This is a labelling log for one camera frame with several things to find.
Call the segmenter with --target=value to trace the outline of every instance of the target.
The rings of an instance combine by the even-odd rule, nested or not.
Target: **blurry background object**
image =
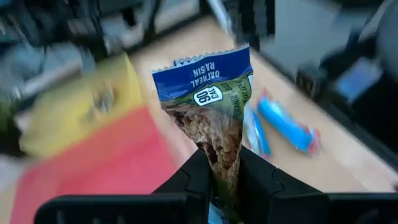
[[[355,7],[346,7],[357,2]],[[330,51],[345,47],[353,32],[373,30],[379,24],[376,14],[384,12],[391,0],[280,0],[275,2],[275,38],[261,39],[261,55],[290,80],[309,61],[316,66]]]
[[[384,0],[332,0],[345,8],[379,6]]]
[[[1,0],[0,1],[0,7],[5,7],[11,4],[12,0]]]
[[[398,170],[398,111],[391,103],[398,95],[398,1],[380,3],[373,18],[349,36],[346,45],[324,54],[319,65],[312,60],[315,69],[300,67],[296,84],[303,88],[297,79],[305,74],[315,75],[313,82],[322,77],[314,100]]]
[[[221,27],[237,44],[258,49],[261,39],[275,34],[275,0],[208,0]]]
[[[77,65],[72,63],[72,70],[66,69],[67,73],[76,73],[79,71],[76,66],[86,68],[93,63],[90,57],[98,61],[148,43],[168,28],[199,15],[200,1],[5,2],[0,7],[0,61],[4,61],[0,66],[6,67],[1,89],[12,91],[11,97],[35,96],[53,85],[52,82],[57,83],[56,79],[39,78],[40,81],[33,81],[36,84],[27,87],[28,90],[21,83],[43,73],[48,76],[49,70],[60,71],[61,67],[71,66],[68,61],[71,59],[81,58],[83,65],[77,60]],[[42,80],[46,81],[39,87],[37,83]]]
[[[7,154],[12,157],[23,157],[24,152],[19,146],[21,130],[17,127],[11,114],[11,109],[0,105],[0,154]]]
[[[35,211],[59,195],[149,194],[178,169],[143,106],[69,146],[22,176],[10,224],[32,223]]]
[[[21,148],[39,157],[53,156],[141,104],[138,77],[127,55],[107,59],[92,74],[37,100]]]
[[[0,88],[11,99],[22,101],[94,67],[91,54],[72,43],[17,45],[0,60]]]

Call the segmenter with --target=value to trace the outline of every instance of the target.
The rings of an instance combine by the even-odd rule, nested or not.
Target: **yellow box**
[[[138,76],[122,54],[91,74],[44,93],[20,140],[28,154],[50,157],[143,103]]]

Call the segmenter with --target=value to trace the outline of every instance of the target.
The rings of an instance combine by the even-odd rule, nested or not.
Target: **red paper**
[[[24,174],[11,224],[33,223],[36,210],[59,195],[150,194],[177,169],[147,108],[140,108]]]

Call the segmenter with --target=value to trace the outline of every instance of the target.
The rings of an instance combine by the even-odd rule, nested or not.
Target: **wooden table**
[[[151,70],[170,65],[180,57],[231,49],[233,41],[210,17],[171,34],[131,55],[131,61],[141,78],[144,97],[160,132],[173,145],[172,155],[182,164],[196,149],[160,109]],[[267,87],[273,99],[279,101],[298,121],[321,132],[322,147],[312,156],[297,152],[271,126],[264,122],[267,140],[273,153],[271,162],[288,174],[324,192],[393,192],[398,175],[366,146],[303,97],[293,85],[271,65],[252,52],[254,93],[252,101]],[[9,220],[15,185],[0,193],[0,223]]]

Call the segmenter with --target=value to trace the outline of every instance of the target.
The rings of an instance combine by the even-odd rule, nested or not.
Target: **granola bar wrapper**
[[[152,72],[162,109],[206,152],[217,181],[232,197],[252,73],[248,46],[174,60]]]

